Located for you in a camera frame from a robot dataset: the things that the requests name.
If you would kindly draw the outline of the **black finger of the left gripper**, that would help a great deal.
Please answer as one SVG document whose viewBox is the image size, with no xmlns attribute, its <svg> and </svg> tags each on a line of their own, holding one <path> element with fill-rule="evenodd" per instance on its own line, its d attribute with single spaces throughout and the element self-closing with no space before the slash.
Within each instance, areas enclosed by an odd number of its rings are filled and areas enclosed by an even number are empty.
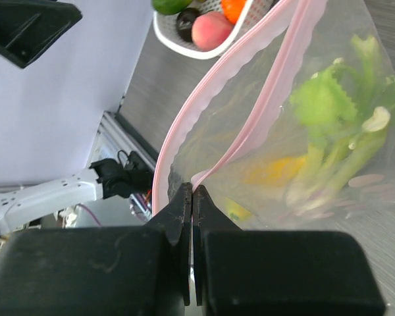
<svg viewBox="0 0 395 316">
<path fill-rule="evenodd" d="M 81 19 L 72 3 L 0 1 L 0 55 L 26 68 Z"/>
</svg>

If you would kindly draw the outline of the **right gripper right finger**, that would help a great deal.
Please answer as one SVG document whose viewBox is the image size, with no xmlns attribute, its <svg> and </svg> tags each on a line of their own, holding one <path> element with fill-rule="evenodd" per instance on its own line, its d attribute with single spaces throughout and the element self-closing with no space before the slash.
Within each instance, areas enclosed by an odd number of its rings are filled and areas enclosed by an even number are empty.
<svg viewBox="0 0 395 316">
<path fill-rule="evenodd" d="M 196 301 L 205 315 L 384 315 L 358 241 L 339 231 L 242 230 L 193 194 Z"/>
</svg>

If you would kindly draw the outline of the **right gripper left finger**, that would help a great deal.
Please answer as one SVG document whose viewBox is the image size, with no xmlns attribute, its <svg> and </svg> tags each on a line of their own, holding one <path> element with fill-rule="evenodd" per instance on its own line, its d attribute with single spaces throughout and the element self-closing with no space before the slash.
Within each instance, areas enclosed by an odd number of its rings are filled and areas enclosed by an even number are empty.
<svg viewBox="0 0 395 316">
<path fill-rule="evenodd" d="M 191 186 L 141 226 L 26 230 L 0 252 L 0 315 L 183 315 Z"/>
</svg>

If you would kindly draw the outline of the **green yellow mango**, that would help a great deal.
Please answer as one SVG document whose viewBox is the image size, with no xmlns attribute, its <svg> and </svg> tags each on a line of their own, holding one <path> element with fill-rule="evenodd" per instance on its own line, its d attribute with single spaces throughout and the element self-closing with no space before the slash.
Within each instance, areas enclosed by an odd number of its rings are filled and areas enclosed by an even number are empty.
<svg viewBox="0 0 395 316">
<path fill-rule="evenodd" d="M 169 16 L 186 9 L 192 0 L 152 0 L 151 4 L 155 11 Z"/>
</svg>

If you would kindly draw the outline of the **clear pink zip top bag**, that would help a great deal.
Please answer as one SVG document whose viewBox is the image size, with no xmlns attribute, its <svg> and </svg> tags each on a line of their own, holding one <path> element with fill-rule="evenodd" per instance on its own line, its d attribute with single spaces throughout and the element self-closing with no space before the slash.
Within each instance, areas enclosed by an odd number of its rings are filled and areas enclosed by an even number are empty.
<svg viewBox="0 0 395 316">
<path fill-rule="evenodd" d="M 384 145 L 337 196 L 299 213 L 283 187 L 244 182 L 258 160 L 307 155 L 308 135 L 293 114 L 292 92 L 342 57 L 357 68 L 352 36 L 375 36 L 387 74 L 395 75 L 363 1 L 279 1 L 202 78 L 172 123 L 153 181 L 155 213 L 180 185 L 204 186 L 223 212 L 224 199 L 252 217 L 239 222 L 265 228 L 297 227 L 332 216 L 395 210 L 395 124 Z"/>
</svg>

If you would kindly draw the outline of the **green white celery stalk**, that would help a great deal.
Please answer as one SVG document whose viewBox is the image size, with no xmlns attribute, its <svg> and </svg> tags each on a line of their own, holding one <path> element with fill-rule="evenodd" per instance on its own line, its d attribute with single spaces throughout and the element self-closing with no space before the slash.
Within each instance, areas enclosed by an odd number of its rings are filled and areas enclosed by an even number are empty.
<svg viewBox="0 0 395 316">
<path fill-rule="evenodd" d="M 334 199 L 384 145 L 395 124 L 395 75 L 386 72 L 381 44 L 373 35 L 354 35 L 350 45 L 357 68 L 339 57 L 289 98 L 308 135 L 305 163 L 285 197 L 299 213 Z"/>
</svg>

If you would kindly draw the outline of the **small yellow banana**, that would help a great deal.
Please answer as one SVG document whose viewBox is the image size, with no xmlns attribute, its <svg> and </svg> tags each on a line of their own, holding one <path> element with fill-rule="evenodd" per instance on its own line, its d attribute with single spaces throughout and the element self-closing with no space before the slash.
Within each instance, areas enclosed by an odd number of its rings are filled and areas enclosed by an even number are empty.
<svg viewBox="0 0 395 316">
<path fill-rule="evenodd" d="M 234 222 L 246 221 L 253 216 L 246 208 L 227 197 L 224 199 L 224 210 L 227 217 Z"/>
</svg>

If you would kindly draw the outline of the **orange tangerine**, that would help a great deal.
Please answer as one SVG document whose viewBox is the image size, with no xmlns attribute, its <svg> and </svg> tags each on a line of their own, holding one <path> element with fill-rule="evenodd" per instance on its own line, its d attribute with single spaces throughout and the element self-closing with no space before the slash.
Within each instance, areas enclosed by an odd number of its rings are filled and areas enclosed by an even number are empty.
<svg viewBox="0 0 395 316">
<path fill-rule="evenodd" d="M 250 185 L 283 187 L 295 178 L 307 161 L 307 155 L 276 160 L 258 160 L 246 167 L 244 182 Z"/>
</svg>

